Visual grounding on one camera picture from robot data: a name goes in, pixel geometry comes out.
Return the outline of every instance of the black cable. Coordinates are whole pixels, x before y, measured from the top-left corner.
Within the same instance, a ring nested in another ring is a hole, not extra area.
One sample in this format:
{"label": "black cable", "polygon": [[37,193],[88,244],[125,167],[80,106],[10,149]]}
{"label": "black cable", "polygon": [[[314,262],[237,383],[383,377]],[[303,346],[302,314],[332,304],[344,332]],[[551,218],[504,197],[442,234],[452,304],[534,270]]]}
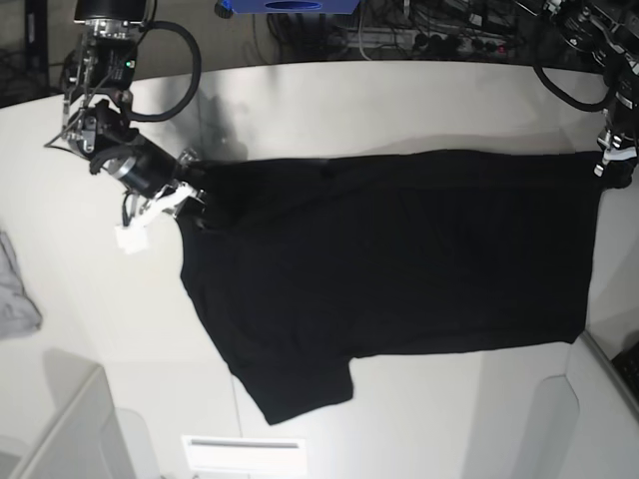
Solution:
{"label": "black cable", "polygon": [[563,102],[567,103],[568,105],[570,105],[571,107],[577,110],[580,110],[582,112],[594,113],[594,112],[600,112],[601,110],[606,108],[610,104],[610,102],[615,98],[615,95],[617,93],[617,81],[618,81],[617,75],[611,76],[612,78],[610,80],[611,83],[610,83],[610,86],[608,87],[608,91],[606,92],[606,95],[604,96],[603,100],[601,100],[600,102],[583,103],[571,97],[566,92],[561,90],[557,85],[552,83],[552,81],[544,73],[543,67],[541,66],[541,63],[539,62],[539,55],[538,55],[539,38],[544,28],[545,28],[545,25],[543,23],[543,19],[541,17],[538,17],[537,24],[535,25],[535,28],[532,34],[531,49],[532,49],[532,69],[537,75],[537,78],[539,78],[539,81],[543,84],[544,87],[546,87],[550,91],[550,93],[552,93],[554,96],[556,96],[557,98],[559,98],[560,100],[562,100]]}
{"label": "black cable", "polygon": [[186,28],[173,22],[154,21],[149,23],[148,31],[151,30],[166,30],[180,35],[187,43],[187,46],[191,51],[193,66],[191,72],[191,84],[189,85],[187,93],[182,98],[182,100],[180,100],[180,102],[178,102],[178,104],[170,110],[167,110],[166,112],[160,114],[148,115],[133,112],[131,110],[131,106],[128,104],[122,105],[121,108],[129,120],[142,123],[166,122],[182,112],[198,93],[198,88],[200,87],[200,78],[202,77],[202,54],[200,53],[200,47],[198,46],[198,42],[196,42],[196,39],[193,38],[193,35],[191,35],[191,33],[189,33]]}

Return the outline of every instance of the white tag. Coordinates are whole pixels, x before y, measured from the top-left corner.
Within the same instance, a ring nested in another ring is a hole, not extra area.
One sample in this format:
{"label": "white tag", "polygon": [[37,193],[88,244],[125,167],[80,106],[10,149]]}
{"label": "white tag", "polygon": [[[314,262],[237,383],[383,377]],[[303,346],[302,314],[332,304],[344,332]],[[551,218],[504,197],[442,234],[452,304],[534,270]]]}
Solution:
{"label": "white tag", "polygon": [[147,230],[140,226],[123,227],[116,226],[116,241],[118,247],[126,254],[135,254],[149,247],[149,236]]}

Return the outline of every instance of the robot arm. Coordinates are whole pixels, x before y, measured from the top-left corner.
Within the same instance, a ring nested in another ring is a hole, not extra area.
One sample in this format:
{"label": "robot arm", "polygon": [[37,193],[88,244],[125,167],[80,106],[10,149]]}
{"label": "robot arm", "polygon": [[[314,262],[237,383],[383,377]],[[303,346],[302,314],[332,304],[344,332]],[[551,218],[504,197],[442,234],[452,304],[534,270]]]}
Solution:
{"label": "robot arm", "polygon": [[[601,101],[580,102],[545,75],[536,53],[549,28],[557,29],[568,45],[603,67],[608,91]],[[603,157],[595,175],[602,176],[610,162],[625,162],[634,169],[639,150],[639,2],[546,0],[532,40],[533,68],[543,85],[573,108],[604,113],[605,126],[597,139]]]}
{"label": "robot arm", "polygon": [[[75,21],[85,29],[77,50],[65,62],[63,128],[47,144],[62,139],[76,155],[90,162],[92,174],[106,170],[129,192],[148,200],[169,195],[190,175],[187,165],[130,124],[164,122],[178,115],[195,97],[202,74],[200,49],[193,36],[180,25],[155,21],[154,16],[147,15],[146,0],[78,1]],[[129,88],[138,46],[157,29],[177,33],[186,41],[193,56],[193,73],[189,90],[175,107],[163,114],[146,115],[133,111]],[[107,96],[111,103],[102,100],[94,105],[97,95]]]}

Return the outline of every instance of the cable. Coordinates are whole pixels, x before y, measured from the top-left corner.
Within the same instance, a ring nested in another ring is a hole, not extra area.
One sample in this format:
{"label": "cable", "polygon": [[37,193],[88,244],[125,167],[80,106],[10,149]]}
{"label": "cable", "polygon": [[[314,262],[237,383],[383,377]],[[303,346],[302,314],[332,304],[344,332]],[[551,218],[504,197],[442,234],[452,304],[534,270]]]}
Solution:
{"label": "cable", "polygon": [[131,106],[127,104],[123,104],[122,111],[125,113],[129,120],[135,122],[144,122],[144,123],[159,123],[166,122],[171,120],[173,117],[182,112],[194,99],[196,94],[198,93],[198,88],[200,87],[200,78],[202,77],[202,54],[200,53],[200,47],[198,46],[198,42],[193,38],[193,35],[189,33],[189,31],[181,25],[173,22],[151,22],[149,23],[149,30],[166,30],[169,32],[177,33],[180,35],[183,40],[187,43],[189,50],[191,51],[191,56],[193,59],[193,67],[191,72],[191,84],[189,85],[189,90],[185,96],[178,102],[178,104],[167,110],[164,113],[160,113],[157,115],[147,115],[142,113],[136,113],[131,110]]}
{"label": "cable", "polygon": [[370,58],[368,55],[366,55],[366,52],[363,51],[363,44],[361,42],[361,31],[363,29],[363,17],[366,14],[366,0],[361,0],[360,3],[360,8],[359,8],[359,27],[357,28],[357,42],[359,44],[359,53],[361,54],[361,57],[364,58],[365,60],[368,60],[369,62],[372,62],[372,58]]}
{"label": "cable", "polygon": [[539,78],[539,81],[541,81],[543,86],[546,87],[550,91],[550,93],[552,93],[554,96],[556,96],[557,98],[559,98],[560,100],[562,100],[563,102],[567,103],[568,105],[570,105],[571,107],[577,110],[580,110],[582,112],[594,113],[594,112],[599,112],[603,110],[604,108],[606,108],[608,104],[615,98],[615,95],[617,93],[617,85],[616,85],[617,75],[612,76],[613,78],[611,79],[611,84],[608,87],[608,91],[606,92],[606,95],[604,96],[603,100],[601,100],[600,102],[583,103],[571,97],[566,92],[561,90],[557,85],[552,83],[552,81],[544,73],[543,68],[539,62],[539,56],[538,56],[539,37],[544,27],[545,25],[543,23],[542,17],[541,16],[537,17],[537,24],[535,25],[535,28],[532,34],[531,48],[532,48],[532,69],[534,70],[535,74]]}

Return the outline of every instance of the white table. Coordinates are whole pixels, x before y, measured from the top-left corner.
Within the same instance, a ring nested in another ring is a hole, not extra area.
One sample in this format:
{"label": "white table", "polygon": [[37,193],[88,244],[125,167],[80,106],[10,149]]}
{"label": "white table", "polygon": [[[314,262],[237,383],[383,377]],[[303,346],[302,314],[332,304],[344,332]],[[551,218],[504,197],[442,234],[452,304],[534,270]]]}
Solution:
{"label": "white table", "polygon": [[[602,92],[596,77],[553,78],[584,101]],[[136,109],[164,110],[188,81],[137,83]],[[194,146],[237,161],[439,148],[573,152],[595,149],[602,125],[600,116],[552,97],[530,69],[496,65],[246,68],[206,74],[197,100],[170,123],[145,125],[144,133],[175,155]],[[12,398],[0,394],[0,436],[29,443],[69,394],[69,364],[77,361],[56,351],[63,350],[105,365],[116,405],[143,417],[161,471],[176,479],[192,477],[182,434],[304,437],[313,479],[510,478],[533,392],[571,367],[568,345],[354,360],[353,401],[269,427],[180,284],[173,221],[151,226],[149,250],[123,255],[113,236],[122,187],[106,175],[91,177],[76,157],[41,148],[59,129],[61,112],[60,98],[0,111],[0,225],[45,318],[38,334],[0,343],[0,364],[19,365],[0,368],[3,392],[9,385],[12,391]],[[609,354],[639,330],[637,206],[639,185],[606,194],[602,206],[590,320]],[[618,409],[612,414],[629,415]],[[595,426],[607,423],[597,417]],[[636,424],[625,422],[625,437],[635,437]],[[605,441],[610,450],[613,439]],[[624,450],[625,462],[608,472],[639,467],[639,440]],[[599,454],[607,460],[605,450]],[[577,476],[578,469],[561,477],[600,477],[587,470]]]}

